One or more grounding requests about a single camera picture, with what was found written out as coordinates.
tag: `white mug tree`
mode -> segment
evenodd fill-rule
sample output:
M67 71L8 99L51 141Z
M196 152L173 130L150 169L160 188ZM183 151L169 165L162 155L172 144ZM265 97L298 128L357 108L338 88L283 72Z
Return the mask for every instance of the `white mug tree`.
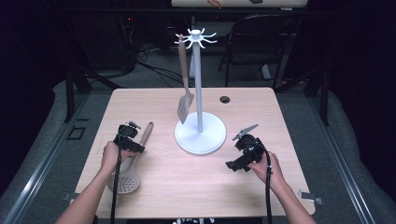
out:
M226 136L224 123L213 114L203 111L202 108L202 80L201 80L201 51L205 48L201 41L216 43L206 37L213 35L202 35L205 29L188 30L190 35L183 36L183 43L190 41L186 47L192 47L193 69L195 74L195 95L197 112L190 113L185 122L178 122L175 128L177 143L186 151L194 155L210 154L223 144Z

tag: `black chair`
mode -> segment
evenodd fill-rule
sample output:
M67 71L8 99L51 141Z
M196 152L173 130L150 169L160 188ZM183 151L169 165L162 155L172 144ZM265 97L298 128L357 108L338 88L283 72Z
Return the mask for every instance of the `black chair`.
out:
M273 89L285 51L285 41L297 30L298 20L291 15L249 15L237 21L228 34L225 54L219 71L227 63L225 87L228 87L230 64L277 64Z

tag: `dark background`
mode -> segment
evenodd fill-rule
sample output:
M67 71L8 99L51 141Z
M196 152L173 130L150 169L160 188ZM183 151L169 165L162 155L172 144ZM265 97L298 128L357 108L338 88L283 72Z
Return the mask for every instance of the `dark background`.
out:
M68 1L67 7L169 7L170 1ZM180 17L75 15L65 20L45 9L59 1L2 1L0 11L1 170L3 194L53 104L52 88L63 81L71 63L92 69L134 69L135 55L149 42L166 48L171 24L185 30ZM376 183L396 199L396 18L390 1L312 0L304 17L285 77L292 78L330 58L331 90L340 98L354 128L361 160ZM127 41L121 24L136 32Z

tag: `small black object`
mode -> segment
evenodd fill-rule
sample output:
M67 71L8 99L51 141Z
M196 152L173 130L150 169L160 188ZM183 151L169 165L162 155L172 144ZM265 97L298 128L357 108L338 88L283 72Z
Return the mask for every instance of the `small black object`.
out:
M116 135L113 142L117 146L120 146L123 150L132 152L143 152L145 148L140 146L133 140L133 138L135 138L138 134L136 127L139 128L133 122L129 122L128 125L120 125L119 133Z
M262 160L262 154L264 153L265 147L259 138L255 138L251 134L243 135L235 147L239 150L243 150L243 155L237 158L235 161L227 161L225 164L228 168L233 171L244 169L246 172L250 170L248 165L252 162L259 162Z
M250 2L253 4L258 4L258 3L262 3L262 0L250 0Z

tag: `slotted spoon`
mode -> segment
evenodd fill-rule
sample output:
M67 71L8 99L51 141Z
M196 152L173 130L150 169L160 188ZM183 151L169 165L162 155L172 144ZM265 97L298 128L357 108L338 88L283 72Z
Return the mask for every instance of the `slotted spoon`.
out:
M151 134L151 130L154 126L154 123L151 121L148 126L146 127L145 132L142 135L142 139L140 140L140 145L144 146L146 144L146 142L149 139L149 135ZM132 163L129 167L126 168L126 170L120 172L119 174L119 184L117 186L117 193L118 194L127 194L127 193L131 193L134 190L137 189L137 187L140 184L140 178L139 176L137 176L136 172L134 171L134 166L136 165L137 159L139 158L140 153L138 153L137 155L135 155L132 158ZM108 182L107 182L107 187L113 191L114 189L114 178L115 175L113 174Z
M186 90L186 94L180 96L180 100L178 101L177 115L180 119L181 123L186 121L187 116L189 115L189 108L192 104L192 100L194 99L194 94L192 94L189 90L189 77L187 74L187 58L186 58L186 47L183 43L183 35L178 37L178 57L180 59L181 66L181 75L183 76L183 85Z

